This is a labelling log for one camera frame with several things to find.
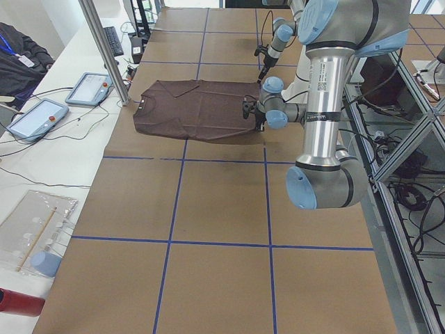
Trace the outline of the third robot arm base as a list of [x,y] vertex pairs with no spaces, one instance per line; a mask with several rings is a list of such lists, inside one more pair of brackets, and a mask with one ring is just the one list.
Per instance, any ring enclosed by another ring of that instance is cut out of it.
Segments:
[[432,61],[412,61],[416,81],[435,99],[439,99],[438,85],[444,85],[444,49]]

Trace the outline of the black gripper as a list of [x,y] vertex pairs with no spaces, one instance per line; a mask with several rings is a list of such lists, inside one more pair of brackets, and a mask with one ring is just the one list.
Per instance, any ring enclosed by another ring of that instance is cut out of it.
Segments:
[[257,79],[258,84],[260,84],[263,81],[264,77],[268,74],[269,69],[271,69],[272,67],[275,67],[276,63],[277,63],[276,58],[269,56],[268,54],[266,54],[264,56],[264,66],[262,67],[262,69],[259,73],[259,76]]
[[253,115],[255,117],[255,129],[258,132],[263,132],[264,131],[264,125],[265,125],[265,122],[266,122],[266,114],[259,110],[258,103],[257,103],[257,107],[256,107],[256,110],[255,110],[255,113]]

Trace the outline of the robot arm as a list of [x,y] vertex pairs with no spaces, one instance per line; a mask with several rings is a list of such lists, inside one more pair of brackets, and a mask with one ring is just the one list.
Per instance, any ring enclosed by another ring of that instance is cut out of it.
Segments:
[[[277,19],[269,46],[258,46],[264,67],[257,110],[273,129],[299,122],[302,154],[286,174],[286,190],[300,209],[349,207],[366,194],[362,163],[338,141],[343,87],[349,62],[404,47],[409,33],[409,1],[290,1],[293,19]],[[284,84],[269,77],[288,41],[297,37],[309,59],[306,104],[283,97]]]
[[264,77],[267,75],[269,69],[275,67],[278,62],[282,52],[286,49],[289,40],[298,36],[298,25],[300,18],[305,8],[305,1],[262,1],[264,6],[288,6],[291,9],[293,19],[285,20],[284,18],[278,17],[273,20],[272,31],[273,38],[269,45],[258,45],[254,51],[254,55],[258,56],[260,54],[264,55],[264,64],[259,73],[257,83],[260,84]]

